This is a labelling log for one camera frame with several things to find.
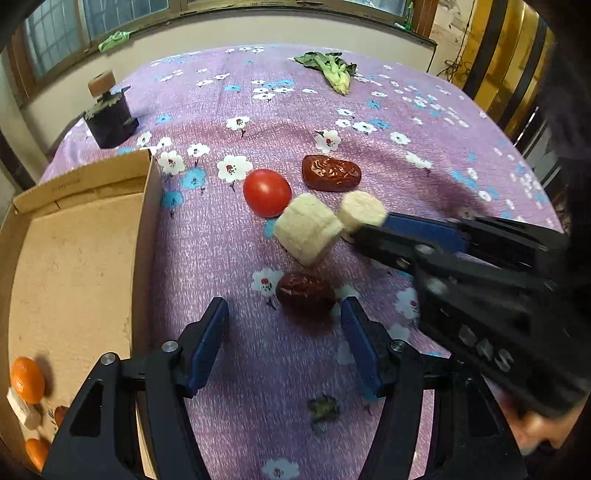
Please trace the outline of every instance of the wooden knob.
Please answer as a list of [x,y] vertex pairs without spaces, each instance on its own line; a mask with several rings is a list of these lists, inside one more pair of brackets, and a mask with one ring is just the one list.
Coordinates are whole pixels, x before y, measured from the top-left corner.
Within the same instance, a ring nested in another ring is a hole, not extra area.
[[115,86],[115,77],[113,71],[103,72],[99,76],[94,77],[88,82],[88,89],[93,97],[100,97],[103,93],[107,93]]

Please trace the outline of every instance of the window frame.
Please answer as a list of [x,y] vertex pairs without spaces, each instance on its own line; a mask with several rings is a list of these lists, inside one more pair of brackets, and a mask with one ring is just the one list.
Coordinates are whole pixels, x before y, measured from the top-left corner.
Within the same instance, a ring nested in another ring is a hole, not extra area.
[[[423,18],[425,11],[430,12],[433,8],[436,8],[437,0],[414,0],[414,2],[414,32],[407,32],[407,34],[416,36],[436,46],[436,43],[428,38],[431,26],[433,25],[434,11],[432,15],[429,15],[429,17],[432,17],[430,18],[430,24],[427,21],[427,25],[425,25]],[[84,0],[74,0],[74,7],[76,9],[78,32],[82,48],[58,62],[42,78],[36,79],[33,74],[33,68],[27,50],[24,23],[17,28],[12,36],[11,42],[7,45],[10,66],[15,79],[18,96],[20,97],[18,99],[20,100],[20,106],[31,102],[45,87],[65,74],[73,66],[99,53],[99,44],[117,30],[125,29],[132,31],[132,36],[135,36],[159,25],[169,24],[194,15],[244,9],[317,11],[343,15],[349,18],[359,18],[360,20],[371,21],[392,29],[395,29],[395,22],[404,22],[404,19],[397,15],[347,0],[235,0],[232,4],[229,4],[228,0],[168,0],[167,9],[133,20],[91,40],[86,24]]]

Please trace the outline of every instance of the green vegetable leaf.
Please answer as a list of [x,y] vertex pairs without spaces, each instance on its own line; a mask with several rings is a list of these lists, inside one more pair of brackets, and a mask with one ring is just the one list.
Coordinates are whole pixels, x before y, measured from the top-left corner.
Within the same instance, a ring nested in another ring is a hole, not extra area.
[[295,60],[304,67],[321,71],[335,92],[341,95],[347,95],[349,93],[351,75],[355,74],[357,65],[355,63],[345,62],[340,58],[341,55],[341,52],[323,54],[319,51],[309,51],[299,57],[295,57]]

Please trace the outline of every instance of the screw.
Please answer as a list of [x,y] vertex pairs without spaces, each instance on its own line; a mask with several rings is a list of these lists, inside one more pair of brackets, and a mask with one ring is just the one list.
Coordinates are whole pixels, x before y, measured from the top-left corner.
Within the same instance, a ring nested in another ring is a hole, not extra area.
[[115,354],[114,353],[106,353],[102,357],[100,357],[100,363],[103,365],[110,365],[115,361]]
[[410,267],[410,263],[403,258],[397,258],[396,266],[402,268],[403,270],[406,270],[408,267]]
[[424,244],[418,244],[415,249],[417,252],[422,253],[424,255],[430,255],[433,253],[433,247]]
[[427,280],[427,290],[435,295],[443,295],[447,292],[447,286],[438,278],[431,277]]
[[174,352],[177,348],[178,343],[174,340],[169,340],[168,342],[164,342],[162,344],[162,350],[167,353]]
[[404,340],[394,340],[392,343],[390,343],[390,348],[395,352],[402,352],[402,350],[404,350],[405,345],[406,343],[404,342]]

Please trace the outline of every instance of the green bottle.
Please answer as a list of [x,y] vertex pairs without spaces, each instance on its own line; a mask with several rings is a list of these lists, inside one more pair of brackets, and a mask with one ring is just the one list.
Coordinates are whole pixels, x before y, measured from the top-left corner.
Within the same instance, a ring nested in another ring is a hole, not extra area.
[[404,15],[404,29],[413,29],[413,14],[414,14],[414,2],[410,2],[407,7],[406,14]]

